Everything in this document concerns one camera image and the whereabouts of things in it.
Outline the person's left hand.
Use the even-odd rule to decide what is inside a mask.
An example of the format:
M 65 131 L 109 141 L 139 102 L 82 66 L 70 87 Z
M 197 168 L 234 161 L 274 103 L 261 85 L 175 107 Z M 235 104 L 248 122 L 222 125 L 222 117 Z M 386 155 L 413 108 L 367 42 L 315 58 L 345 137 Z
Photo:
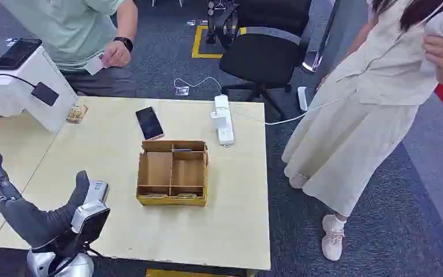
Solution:
M 102 54 L 102 64 L 104 68 L 127 66 L 131 61 L 131 53 L 120 41 L 112 41 L 106 45 Z

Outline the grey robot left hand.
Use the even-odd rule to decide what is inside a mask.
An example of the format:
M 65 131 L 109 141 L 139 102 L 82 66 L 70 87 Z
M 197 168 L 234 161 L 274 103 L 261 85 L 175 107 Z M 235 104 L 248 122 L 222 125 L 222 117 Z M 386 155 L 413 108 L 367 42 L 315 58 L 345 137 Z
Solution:
M 68 202 L 58 209 L 42 211 L 23 198 L 2 167 L 0 154 L 0 213 L 13 230 L 32 248 L 39 248 L 71 228 L 76 209 L 83 205 L 89 189 L 86 171 L 76 175 L 76 187 Z

